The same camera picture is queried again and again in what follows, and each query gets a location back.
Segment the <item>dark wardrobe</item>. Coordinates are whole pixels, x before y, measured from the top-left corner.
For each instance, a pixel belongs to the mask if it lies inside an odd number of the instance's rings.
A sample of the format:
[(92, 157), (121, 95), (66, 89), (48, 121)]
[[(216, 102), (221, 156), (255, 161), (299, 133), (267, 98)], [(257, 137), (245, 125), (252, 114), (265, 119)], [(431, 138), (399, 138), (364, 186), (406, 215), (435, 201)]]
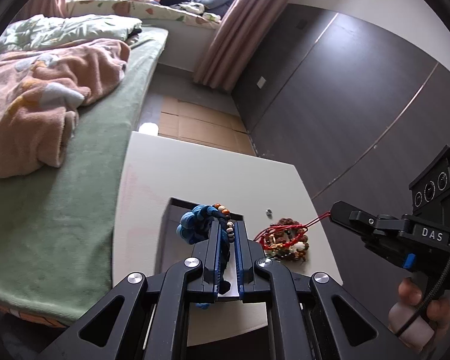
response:
[(321, 212), (345, 201), (410, 213), (410, 182), (450, 147), (450, 72), (409, 41), (332, 10), (287, 5), (232, 97), (257, 154), (294, 165)]

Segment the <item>green bed mattress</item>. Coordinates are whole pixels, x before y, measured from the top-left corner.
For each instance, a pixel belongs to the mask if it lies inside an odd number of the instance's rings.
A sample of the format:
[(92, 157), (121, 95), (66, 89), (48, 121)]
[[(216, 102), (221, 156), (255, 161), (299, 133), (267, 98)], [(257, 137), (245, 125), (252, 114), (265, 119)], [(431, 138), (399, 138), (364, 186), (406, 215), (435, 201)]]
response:
[(0, 180), (0, 311), (68, 325), (110, 291), (122, 168), (167, 37), (144, 27), (122, 83), (80, 112), (62, 166)]

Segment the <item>pink right curtain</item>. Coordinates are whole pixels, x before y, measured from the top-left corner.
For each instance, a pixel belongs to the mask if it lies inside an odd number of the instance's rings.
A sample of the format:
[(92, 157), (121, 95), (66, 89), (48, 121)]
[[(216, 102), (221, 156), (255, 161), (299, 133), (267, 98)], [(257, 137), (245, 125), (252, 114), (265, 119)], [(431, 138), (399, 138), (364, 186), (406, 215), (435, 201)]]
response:
[(289, 0), (235, 0), (222, 19), (193, 81), (230, 93)]

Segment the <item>pink fleece blanket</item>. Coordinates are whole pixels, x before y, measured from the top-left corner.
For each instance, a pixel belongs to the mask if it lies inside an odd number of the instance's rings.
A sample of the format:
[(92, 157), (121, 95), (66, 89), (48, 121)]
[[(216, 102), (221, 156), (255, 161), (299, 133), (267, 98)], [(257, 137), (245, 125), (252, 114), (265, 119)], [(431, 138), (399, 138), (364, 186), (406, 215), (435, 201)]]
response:
[(60, 167), (78, 109), (113, 92), (131, 48), (101, 38), (0, 55), (0, 179)]

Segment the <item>floral window seat cushion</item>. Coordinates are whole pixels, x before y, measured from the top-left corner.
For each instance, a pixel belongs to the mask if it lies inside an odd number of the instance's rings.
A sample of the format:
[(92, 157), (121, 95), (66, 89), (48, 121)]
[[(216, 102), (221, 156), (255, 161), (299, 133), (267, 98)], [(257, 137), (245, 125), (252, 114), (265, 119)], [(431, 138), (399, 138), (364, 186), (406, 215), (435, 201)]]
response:
[(72, 0), (66, 3), (66, 10), (69, 16), (87, 14), (130, 16), (141, 20), (177, 21), (206, 29), (218, 29), (221, 24), (218, 16), (196, 15), (186, 10), (133, 0)]

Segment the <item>floral green quilt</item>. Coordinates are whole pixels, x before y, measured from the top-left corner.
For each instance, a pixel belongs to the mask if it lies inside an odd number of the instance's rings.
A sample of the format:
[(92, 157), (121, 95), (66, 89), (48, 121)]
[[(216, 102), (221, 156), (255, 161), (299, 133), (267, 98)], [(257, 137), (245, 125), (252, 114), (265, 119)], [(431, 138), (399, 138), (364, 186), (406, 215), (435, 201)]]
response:
[(0, 54), (12, 51), (48, 50), (73, 41), (111, 38), (126, 41), (141, 31), (142, 21), (116, 15), (70, 18), (35, 15), (11, 23), (0, 36)]

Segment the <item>wall light switch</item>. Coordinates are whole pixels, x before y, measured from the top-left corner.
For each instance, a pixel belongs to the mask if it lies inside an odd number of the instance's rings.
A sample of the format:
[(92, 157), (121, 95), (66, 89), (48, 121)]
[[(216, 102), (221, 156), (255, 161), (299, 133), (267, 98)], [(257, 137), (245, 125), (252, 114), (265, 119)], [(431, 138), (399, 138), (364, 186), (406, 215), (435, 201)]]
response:
[(261, 76), (257, 81), (257, 88), (261, 89), (266, 84), (266, 79)]

